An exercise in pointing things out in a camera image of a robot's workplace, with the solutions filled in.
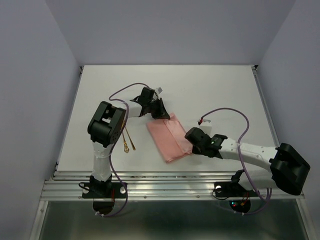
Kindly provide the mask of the pink satin napkin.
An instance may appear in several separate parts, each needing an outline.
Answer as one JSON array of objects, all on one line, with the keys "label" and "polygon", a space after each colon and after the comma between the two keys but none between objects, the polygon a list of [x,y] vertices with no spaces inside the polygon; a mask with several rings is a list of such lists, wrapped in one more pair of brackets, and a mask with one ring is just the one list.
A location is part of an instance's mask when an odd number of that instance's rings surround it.
[{"label": "pink satin napkin", "polygon": [[146,127],[166,163],[192,154],[192,144],[185,139],[186,131],[174,113],[170,119],[156,119],[148,122]]}]

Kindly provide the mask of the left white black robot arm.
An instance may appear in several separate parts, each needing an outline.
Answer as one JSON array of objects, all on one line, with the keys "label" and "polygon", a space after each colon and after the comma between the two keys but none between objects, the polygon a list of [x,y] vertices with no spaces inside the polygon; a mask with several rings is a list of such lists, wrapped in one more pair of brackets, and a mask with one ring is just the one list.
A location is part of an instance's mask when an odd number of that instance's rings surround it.
[{"label": "left white black robot arm", "polygon": [[102,101],[87,127],[87,132],[93,144],[93,170],[89,186],[85,189],[100,198],[108,197],[112,191],[112,171],[110,157],[116,142],[129,118],[140,118],[147,114],[155,120],[170,119],[161,97],[153,96],[146,99],[137,96],[123,107],[116,107]]}]

